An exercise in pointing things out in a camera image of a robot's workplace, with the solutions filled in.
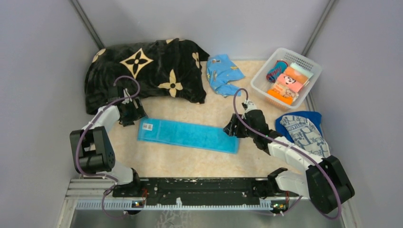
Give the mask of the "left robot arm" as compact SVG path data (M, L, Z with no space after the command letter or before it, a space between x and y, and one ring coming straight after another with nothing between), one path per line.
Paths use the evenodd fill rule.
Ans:
M113 197L139 197L143 193L140 177L135 169L116 160L108 133L115 123L131 126L146 113L140 98L127 88L110 88L108 96L92 120L69 135L74 167L80 174L112 180L114 186L107 192Z

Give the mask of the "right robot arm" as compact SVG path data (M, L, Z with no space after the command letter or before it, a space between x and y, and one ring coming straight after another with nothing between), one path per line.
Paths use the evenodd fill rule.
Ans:
M311 154L292 144L281 133L270 129L259 109L243 115L234 113L223 131L228 136L251 138L258 149L299 170L295 173L278 168L270 173L265 186L254 191L259 197L279 196L289 191L307 197L321 213L328 214L355 196L355 189L337 157Z

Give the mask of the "bright blue terry towel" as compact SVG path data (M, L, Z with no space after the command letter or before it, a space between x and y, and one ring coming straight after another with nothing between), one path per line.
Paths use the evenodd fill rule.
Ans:
M220 127L155 118L141 119L137 139L230 154L236 154L240 145Z

